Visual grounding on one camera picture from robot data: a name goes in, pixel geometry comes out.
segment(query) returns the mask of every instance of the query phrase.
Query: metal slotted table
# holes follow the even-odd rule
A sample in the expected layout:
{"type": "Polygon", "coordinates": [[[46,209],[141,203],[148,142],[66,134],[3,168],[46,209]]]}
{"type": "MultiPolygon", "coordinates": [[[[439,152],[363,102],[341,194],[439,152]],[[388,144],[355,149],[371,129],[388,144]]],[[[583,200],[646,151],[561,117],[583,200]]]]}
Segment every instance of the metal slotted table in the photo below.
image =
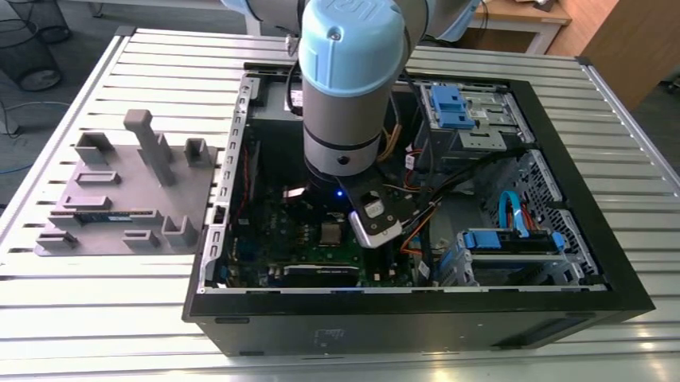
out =
{"type": "Polygon", "coordinates": [[[657,306],[629,322],[531,351],[225,358],[180,320],[191,254],[37,257],[80,133],[124,142],[122,116],[142,108],[169,145],[224,148],[245,61],[288,62],[283,39],[114,36],[0,220],[0,379],[677,380],[680,181],[597,72],[569,58],[422,48],[408,68],[531,82],[657,306]]]}

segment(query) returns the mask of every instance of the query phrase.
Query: light blue robot joint cap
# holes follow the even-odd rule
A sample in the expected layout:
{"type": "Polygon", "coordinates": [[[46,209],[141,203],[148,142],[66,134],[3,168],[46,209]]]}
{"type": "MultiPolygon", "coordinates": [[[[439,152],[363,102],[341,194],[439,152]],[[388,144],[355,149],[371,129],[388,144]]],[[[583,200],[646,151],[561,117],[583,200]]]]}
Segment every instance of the light blue robot joint cap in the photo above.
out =
{"type": "Polygon", "coordinates": [[[329,96],[372,92],[396,74],[403,34],[392,0],[311,0],[297,55],[304,79],[329,96]]]}

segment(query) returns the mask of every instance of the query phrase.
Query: wire mesh trash bin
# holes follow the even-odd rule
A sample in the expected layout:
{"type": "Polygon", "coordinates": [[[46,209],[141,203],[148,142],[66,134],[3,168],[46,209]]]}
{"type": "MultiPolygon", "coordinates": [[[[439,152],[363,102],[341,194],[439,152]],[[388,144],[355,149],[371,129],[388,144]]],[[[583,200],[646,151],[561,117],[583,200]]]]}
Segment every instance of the wire mesh trash bin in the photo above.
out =
{"type": "Polygon", "coordinates": [[[38,27],[30,21],[0,21],[0,70],[26,92],[52,88],[61,80],[52,53],[38,38],[38,27]]]}
{"type": "Polygon", "coordinates": [[[34,23],[40,38],[46,44],[70,37],[70,29],[56,0],[6,0],[21,20],[34,23]]]}

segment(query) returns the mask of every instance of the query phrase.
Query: green circuit board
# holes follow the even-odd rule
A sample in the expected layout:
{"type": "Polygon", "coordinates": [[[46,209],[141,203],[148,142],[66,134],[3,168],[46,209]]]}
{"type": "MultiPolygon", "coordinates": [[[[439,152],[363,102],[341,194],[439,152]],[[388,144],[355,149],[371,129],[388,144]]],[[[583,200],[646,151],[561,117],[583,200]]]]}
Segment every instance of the green circuit board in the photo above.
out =
{"type": "Polygon", "coordinates": [[[379,257],[384,252],[362,248],[343,214],[335,212],[323,216],[323,222],[299,222],[284,206],[272,201],[263,203],[260,209],[264,218],[256,233],[240,237],[233,246],[231,266],[237,265],[241,286],[276,287],[272,274],[275,276],[285,266],[304,264],[356,268],[356,286],[360,287],[410,286],[410,264],[402,261],[390,268],[379,257]],[[324,243],[324,225],[337,238],[332,243],[324,243]]]}

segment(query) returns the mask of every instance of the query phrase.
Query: white label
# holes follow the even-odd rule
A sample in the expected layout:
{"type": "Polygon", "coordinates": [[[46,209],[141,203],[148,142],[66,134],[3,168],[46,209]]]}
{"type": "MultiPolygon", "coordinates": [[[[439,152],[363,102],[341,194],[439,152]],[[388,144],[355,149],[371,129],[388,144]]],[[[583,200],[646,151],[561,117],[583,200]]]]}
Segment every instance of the white label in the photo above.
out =
{"type": "Polygon", "coordinates": [[[471,118],[486,118],[486,112],[483,110],[470,110],[471,118]]]}
{"type": "Polygon", "coordinates": [[[109,216],[108,221],[132,221],[129,216],[109,216]]]}
{"type": "MultiPolygon", "coordinates": [[[[301,90],[292,90],[289,92],[289,98],[293,102],[293,106],[301,107],[301,90]]],[[[289,111],[288,102],[285,100],[283,101],[283,110],[289,111]]]]}
{"type": "Polygon", "coordinates": [[[384,212],[384,205],[382,205],[382,201],[374,201],[368,203],[363,209],[366,210],[366,215],[374,219],[375,216],[379,216],[384,212]]]}
{"type": "Polygon", "coordinates": [[[406,156],[406,164],[404,164],[406,168],[408,170],[412,170],[412,167],[415,167],[415,157],[412,155],[407,155],[406,156]]]}
{"type": "Polygon", "coordinates": [[[423,277],[428,279],[428,267],[423,261],[420,261],[420,264],[418,265],[418,272],[420,272],[420,275],[423,275],[423,277]]]}

